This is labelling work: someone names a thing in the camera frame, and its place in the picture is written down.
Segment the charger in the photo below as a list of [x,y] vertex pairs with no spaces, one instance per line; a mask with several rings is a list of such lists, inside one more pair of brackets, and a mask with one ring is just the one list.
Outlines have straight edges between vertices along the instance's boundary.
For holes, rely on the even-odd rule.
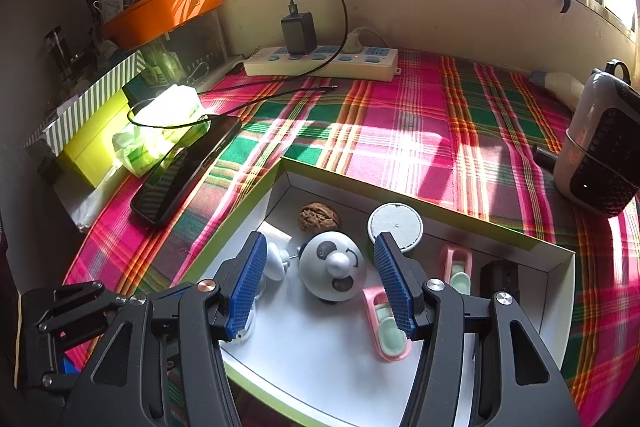
[[280,24],[289,55],[308,55],[318,46],[314,17],[310,12],[298,13],[298,7],[292,3],[289,15]]

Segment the black phone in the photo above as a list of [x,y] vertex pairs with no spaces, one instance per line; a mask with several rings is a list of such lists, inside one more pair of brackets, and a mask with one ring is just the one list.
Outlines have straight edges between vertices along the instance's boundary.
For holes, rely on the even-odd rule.
[[187,132],[153,168],[131,210],[151,225],[165,225],[239,130],[239,118],[219,116],[203,136]]

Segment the round white lid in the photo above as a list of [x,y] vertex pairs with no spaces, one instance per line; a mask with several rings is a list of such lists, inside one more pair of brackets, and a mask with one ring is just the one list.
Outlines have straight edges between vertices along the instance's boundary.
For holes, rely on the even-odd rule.
[[420,214],[404,203],[385,203],[369,216],[367,232],[372,243],[381,232],[390,232],[402,253],[411,250],[422,238]]

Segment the panda toy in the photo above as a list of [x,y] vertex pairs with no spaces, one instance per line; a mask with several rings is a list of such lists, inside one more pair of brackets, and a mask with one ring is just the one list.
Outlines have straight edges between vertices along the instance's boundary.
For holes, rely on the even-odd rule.
[[346,301],[364,288],[364,257],[343,233],[319,233],[300,249],[299,256],[302,282],[322,302]]

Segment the silver bolt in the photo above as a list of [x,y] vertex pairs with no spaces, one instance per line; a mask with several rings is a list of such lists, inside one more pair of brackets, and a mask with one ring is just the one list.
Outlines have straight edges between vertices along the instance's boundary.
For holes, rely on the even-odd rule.
[[135,295],[130,296],[129,301],[132,306],[142,306],[146,302],[146,295],[143,293],[136,293]]
[[429,279],[427,281],[427,288],[433,290],[434,292],[441,292],[444,290],[444,282],[440,279]]
[[201,292],[212,292],[216,289],[216,282],[213,279],[203,279],[198,283],[198,290]]
[[511,297],[511,295],[509,295],[507,292],[498,292],[495,295],[495,300],[500,302],[500,304],[504,304],[505,306],[508,306],[513,302],[513,297]]

